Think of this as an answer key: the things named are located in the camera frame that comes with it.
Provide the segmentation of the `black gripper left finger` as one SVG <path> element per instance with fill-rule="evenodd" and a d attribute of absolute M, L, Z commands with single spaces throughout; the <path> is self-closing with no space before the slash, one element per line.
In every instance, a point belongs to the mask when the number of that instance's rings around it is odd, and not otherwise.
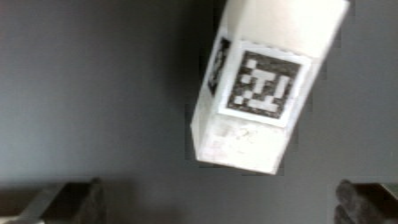
<path fill-rule="evenodd" d="M 101 179 L 49 185 L 5 224 L 106 224 Z"/>

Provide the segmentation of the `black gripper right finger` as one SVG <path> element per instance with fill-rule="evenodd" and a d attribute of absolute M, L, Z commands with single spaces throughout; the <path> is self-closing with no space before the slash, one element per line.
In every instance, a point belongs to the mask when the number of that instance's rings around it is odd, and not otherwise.
<path fill-rule="evenodd" d="M 398 183 L 353 183 L 335 188 L 334 224 L 398 224 Z"/>

